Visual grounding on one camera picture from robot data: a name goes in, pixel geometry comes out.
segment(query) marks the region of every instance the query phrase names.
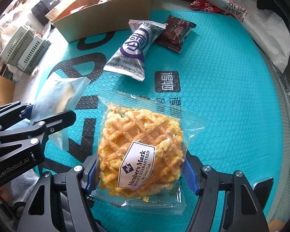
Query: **candy wrapper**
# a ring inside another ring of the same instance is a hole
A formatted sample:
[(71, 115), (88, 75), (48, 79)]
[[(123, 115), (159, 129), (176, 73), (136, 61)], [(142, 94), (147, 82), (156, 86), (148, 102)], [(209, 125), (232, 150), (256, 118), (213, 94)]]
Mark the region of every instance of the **candy wrapper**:
[(106, 63), (103, 70), (128, 75), (136, 80), (145, 79), (145, 57), (151, 44), (166, 25), (153, 21), (129, 21), (133, 34)]
[(99, 101), (104, 117), (95, 196), (132, 209), (182, 207), (178, 195), (183, 193), (177, 183), (187, 147), (207, 120), (172, 105), (161, 107), (157, 101), (111, 90), (100, 89)]
[(180, 53), (183, 42), (196, 24), (173, 16), (168, 16), (165, 24), (166, 29), (157, 38), (156, 43)]

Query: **clear plastic bag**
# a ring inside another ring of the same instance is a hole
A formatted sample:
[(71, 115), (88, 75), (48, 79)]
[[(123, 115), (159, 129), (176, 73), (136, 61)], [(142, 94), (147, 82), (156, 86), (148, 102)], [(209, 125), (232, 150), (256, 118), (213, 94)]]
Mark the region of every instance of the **clear plastic bag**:
[(144, 207), (146, 202), (153, 212), (162, 203), (176, 205), (169, 194), (161, 202), (155, 199), (174, 189), (187, 148), (208, 120), (173, 105), (162, 107), (157, 101), (113, 90), (100, 89), (99, 101), (104, 116), (98, 147), (100, 183), (95, 195), (126, 208)]
[(101, 190), (100, 188), (91, 194), (94, 196), (95, 201), (111, 204), (117, 208), (147, 213), (181, 215), (186, 207), (181, 181), (183, 181), (182, 178), (169, 191), (161, 191), (143, 198), (127, 199), (125, 197), (112, 196), (107, 193), (107, 190)]
[[(41, 118), (74, 110), (90, 79), (61, 78), (55, 72), (45, 81), (33, 105), (30, 124)], [(49, 140), (64, 151), (69, 150), (68, 128), (49, 136)]]

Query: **person's hand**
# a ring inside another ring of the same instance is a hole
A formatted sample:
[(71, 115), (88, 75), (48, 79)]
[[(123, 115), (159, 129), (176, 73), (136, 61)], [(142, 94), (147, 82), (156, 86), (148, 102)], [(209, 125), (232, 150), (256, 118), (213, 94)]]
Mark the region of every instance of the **person's hand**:
[(11, 183), (7, 183), (4, 186), (0, 187), (0, 196), (5, 201), (10, 201), (13, 198), (13, 193), (11, 189)]

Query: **open cardboard box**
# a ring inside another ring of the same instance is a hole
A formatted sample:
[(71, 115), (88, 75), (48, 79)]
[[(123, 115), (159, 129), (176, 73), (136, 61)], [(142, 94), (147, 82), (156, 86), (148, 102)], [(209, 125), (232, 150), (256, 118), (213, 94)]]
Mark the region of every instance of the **open cardboard box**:
[(13, 101), (15, 83), (0, 76), (0, 106)]
[[(130, 19), (148, 20), (152, 0), (63, 0), (46, 17), (64, 38), (72, 41), (105, 32), (128, 29)], [(70, 14), (71, 10), (87, 5)]]

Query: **snack bar wrapper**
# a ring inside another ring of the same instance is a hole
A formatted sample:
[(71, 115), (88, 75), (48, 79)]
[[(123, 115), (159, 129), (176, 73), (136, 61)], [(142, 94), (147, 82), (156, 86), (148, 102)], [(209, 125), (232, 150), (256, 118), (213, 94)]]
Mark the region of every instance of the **snack bar wrapper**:
[(144, 59), (166, 25), (153, 21), (129, 21), (132, 35), (106, 63), (103, 70), (128, 75), (136, 80), (145, 79)]

